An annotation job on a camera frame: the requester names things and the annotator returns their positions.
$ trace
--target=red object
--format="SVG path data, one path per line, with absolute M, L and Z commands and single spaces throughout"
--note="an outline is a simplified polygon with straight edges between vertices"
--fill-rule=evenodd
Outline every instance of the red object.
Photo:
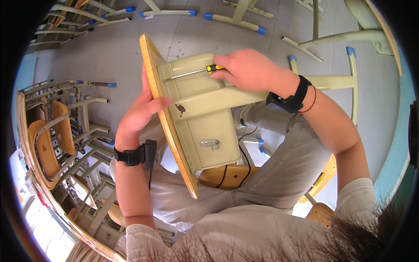
M 36 192 L 36 195 L 38 196 L 39 200 L 41 201 L 41 204 L 43 206 L 45 206 L 46 208 L 49 208 L 49 206 L 44 202 L 44 200 L 42 199 L 41 195 L 38 192 Z

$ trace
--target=sleeve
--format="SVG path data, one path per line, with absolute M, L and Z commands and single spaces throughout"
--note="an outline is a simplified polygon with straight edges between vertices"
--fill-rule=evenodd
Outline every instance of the sleeve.
M 374 218 L 377 211 L 374 189 L 369 178 L 349 182 L 339 192 L 334 218 L 350 218 L 359 222 Z
M 168 252 L 169 248 L 153 228 L 142 224 L 127 227 L 127 262 L 156 261 Z

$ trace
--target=gray floor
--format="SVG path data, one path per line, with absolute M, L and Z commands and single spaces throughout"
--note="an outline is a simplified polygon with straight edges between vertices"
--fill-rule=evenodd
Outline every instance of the gray floor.
M 117 2 L 119 8 L 136 6 L 136 11 L 131 13 L 133 21 L 95 26 L 94 32 L 79 36 L 61 49 L 41 57 L 37 72 L 44 73 L 42 76 L 37 74 L 37 80 L 44 80 L 45 73 L 49 72 L 47 76 L 53 79 L 117 82 L 116 88 L 83 89 L 83 95 L 111 99 L 110 104 L 89 105 L 89 119 L 91 123 L 110 127 L 108 136 L 113 138 L 120 119 L 141 92 L 142 56 L 138 39 L 143 33 L 150 36 L 169 61 L 201 52 L 226 54 L 252 48 L 283 67 L 289 67 L 289 55 L 297 56 L 302 75 L 350 74 L 345 47 L 351 46 L 356 50 L 359 75 L 358 131 L 365 146 L 372 180 L 376 180 L 388 154 L 398 114 L 399 77 L 393 57 L 378 55 L 371 42 L 340 42 L 310 48 L 324 60 L 318 63 L 281 40 L 287 36 L 303 42 L 312 37 L 312 13 L 293 0 L 259 0 L 256 7 L 274 14 L 273 19 L 250 12 L 245 14 L 245 21 L 267 29 L 264 36 L 231 24 L 205 20 L 205 12 L 233 14 L 234 9 L 224 6 L 221 0 L 156 0 L 156 3 L 167 9 L 195 9 L 197 16 L 155 16 L 145 20 L 138 16 L 138 12 L 149 10 L 143 1 L 120 0 Z M 343 0 L 323 0 L 320 6 L 326 19 L 320 21 L 319 36 L 358 30 L 357 21 Z M 350 114 L 350 90 L 329 91 L 327 95 Z M 264 146 L 270 151 L 274 151 L 283 140 L 279 135 L 262 129 L 255 135 L 266 141 Z M 249 150 L 256 164 L 266 161 L 257 147 L 249 147 Z M 163 162 L 169 170 L 177 169 L 170 151 Z M 336 194 L 333 193 L 336 192 L 336 183 L 328 190 L 330 197 L 336 199 L 332 196 Z

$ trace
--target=white t-shirt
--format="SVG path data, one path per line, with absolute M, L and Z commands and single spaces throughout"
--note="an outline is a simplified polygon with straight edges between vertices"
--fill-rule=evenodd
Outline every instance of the white t-shirt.
M 358 178 L 340 191 L 334 217 L 349 215 L 363 221 L 372 218 L 372 212 L 376 210 L 371 180 Z M 326 230 L 316 221 L 288 215 L 277 208 L 243 205 L 206 215 L 171 248 L 151 227 L 129 225 L 127 261 L 142 261 L 144 252 L 158 252 L 159 257 L 167 259 L 176 253 L 176 249 L 179 252 L 185 246 L 191 254 L 205 256 L 202 243 L 214 261 L 227 260 L 231 254 L 238 261 L 242 254 L 263 255 L 270 260 L 279 255 L 279 245 L 289 257 L 296 258 L 301 247 L 322 242 Z

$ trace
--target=hair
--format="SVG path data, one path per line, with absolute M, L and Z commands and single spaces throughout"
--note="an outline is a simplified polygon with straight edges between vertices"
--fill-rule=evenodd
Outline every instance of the hair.
M 297 244 L 294 241 L 296 258 L 290 257 L 280 241 L 272 243 L 269 251 L 260 250 L 255 253 L 235 250 L 232 246 L 228 252 L 211 253 L 206 244 L 198 238 L 182 239 L 180 243 L 172 246 L 170 254 L 162 254 L 152 248 L 152 243 L 145 252 L 136 254 L 138 261 L 173 261 L 173 262 L 215 262 L 215 261 L 245 261 L 245 262 L 302 262 L 322 261 L 333 262 L 371 262 L 375 261 L 389 245 L 398 225 L 403 218 L 403 207 L 390 203 L 379 207 L 374 217 L 368 222 L 361 223 L 350 217 L 332 218 L 331 227 L 325 230 L 325 240 L 314 241 L 309 245 Z

